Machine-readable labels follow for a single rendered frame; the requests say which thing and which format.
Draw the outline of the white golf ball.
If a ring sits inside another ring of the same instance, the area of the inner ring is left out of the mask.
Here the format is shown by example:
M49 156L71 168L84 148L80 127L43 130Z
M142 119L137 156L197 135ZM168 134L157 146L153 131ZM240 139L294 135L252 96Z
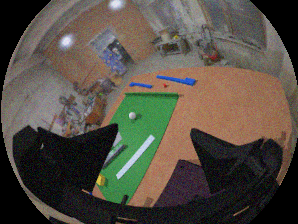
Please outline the white golf ball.
M130 119L134 119L134 117L136 117L136 115L134 115L134 113L129 113L129 117L130 117Z

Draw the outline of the yellow rectangular block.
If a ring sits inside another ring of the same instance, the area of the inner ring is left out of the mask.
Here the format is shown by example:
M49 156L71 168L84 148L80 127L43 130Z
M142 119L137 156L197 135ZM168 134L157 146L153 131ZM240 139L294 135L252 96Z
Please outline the yellow rectangular block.
M98 179L97 179L96 183L98 185L104 185L104 183L105 183L105 177L102 176L101 173L100 173L100 176L98 176Z

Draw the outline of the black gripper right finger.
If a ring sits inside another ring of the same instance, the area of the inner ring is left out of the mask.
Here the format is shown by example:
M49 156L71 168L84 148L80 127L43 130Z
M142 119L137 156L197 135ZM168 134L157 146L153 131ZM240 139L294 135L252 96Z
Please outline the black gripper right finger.
M247 156L262 147L263 140L257 139L253 143L234 145L218 139L216 136L208 135L200 129L192 128L190 139L196 149L198 160L200 160L202 171L205 172L210 193L221 192L226 189L227 180L230 180L238 169L246 161Z

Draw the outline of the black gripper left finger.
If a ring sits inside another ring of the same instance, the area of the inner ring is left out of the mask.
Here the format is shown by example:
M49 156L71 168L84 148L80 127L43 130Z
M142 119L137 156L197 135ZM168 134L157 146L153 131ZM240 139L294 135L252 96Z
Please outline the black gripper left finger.
M108 127L93 129L80 136L63 137L47 129L37 127L43 145L56 153L67 165L69 172L84 186L86 192L92 193L94 185L104 165L106 157L118 133L117 123Z

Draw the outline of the green flat mat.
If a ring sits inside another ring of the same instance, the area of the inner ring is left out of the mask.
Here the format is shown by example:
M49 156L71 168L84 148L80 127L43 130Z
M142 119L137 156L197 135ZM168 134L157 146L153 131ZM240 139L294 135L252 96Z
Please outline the green flat mat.
M160 145L162 137L168 127L170 117L172 117L174 108L176 108L178 97L166 96L130 96L126 95L120 107L114 112L109 125L117 123L118 133L121 136L121 143L125 148L117 153L116 157L101 169L101 175L105 177L104 185L96 185L100 188L105 200L118 202L121 204L122 196L128 194L128 205L130 198L136 192L137 186L140 185L150 161ZM134 113L136 117L130 119L129 113ZM117 173L124 168L125 164L132 159L137 151L140 151L142 143L152 135L153 143L145 149L142 156L130 165L128 171L117 179Z

